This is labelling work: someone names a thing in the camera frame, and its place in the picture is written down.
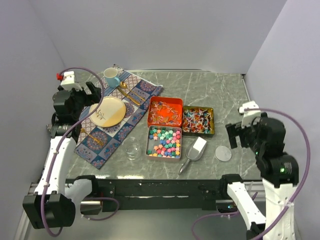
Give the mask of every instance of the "mug handle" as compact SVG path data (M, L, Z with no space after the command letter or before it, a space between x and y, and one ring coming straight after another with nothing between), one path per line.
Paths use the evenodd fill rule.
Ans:
M119 86L120 82L121 82L120 79L118 77L116 77L116 76L114 77L114 79L117 81L116 86Z

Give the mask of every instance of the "metal scoop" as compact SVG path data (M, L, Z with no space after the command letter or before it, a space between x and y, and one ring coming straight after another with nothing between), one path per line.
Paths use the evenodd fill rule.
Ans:
M179 171L179 175L183 173L183 171L187 168L190 162L198 161L202 154L204 153L205 147L207 145L207 141L201 137L198 137L193 143L187 147L185 151L185 155L188 160L182 165Z

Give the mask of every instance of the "mug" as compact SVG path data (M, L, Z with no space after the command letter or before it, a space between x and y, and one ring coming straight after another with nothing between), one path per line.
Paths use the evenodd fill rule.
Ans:
M109 67L104 70L103 75L106 82L111 88L116 88L120 85L120 79L118 78L119 75L117 69Z

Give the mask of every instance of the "gray marble tabletop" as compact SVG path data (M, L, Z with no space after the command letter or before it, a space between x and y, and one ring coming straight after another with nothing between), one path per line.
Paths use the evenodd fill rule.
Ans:
M134 74L154 83L163 85L163 97L176 97L184 105L211 107L214 110L215 135L208 139L202 158L189 165L182 175L178 171L187 160L184 150L194 138L183 137L181 160L179 162L154 161L146 158L147 114L134 127L129 136L139 140L142 157L129 160L122 146L114 152L104 166L98 170L74 153L69 167L68 179L80 175L95 175L105 179L220 179L223 174L240 174L245 180L260 179L255 156L250 149L240 146L232 149L232 158L227 162L215 157L219 146L230 147L225 125L241 121L238 107L248 101L240 74L220 74L203 71L146 71ZM90 79L88 75L80 77Z

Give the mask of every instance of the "white wall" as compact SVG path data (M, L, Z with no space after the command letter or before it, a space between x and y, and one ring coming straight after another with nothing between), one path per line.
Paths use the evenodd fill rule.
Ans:
M28 1L1 1L0 23L0 233L11 240L46 159L55 76L64 66Z
M286 0L30 0L67 67L246 73Z
M311 168L296 201L302 239L319 239L320 200L320 2L288 0L246 77L251 99L260 107L283 110L305 128L311 142ZM285 121L287 152L303 173L306 150L297 128Z

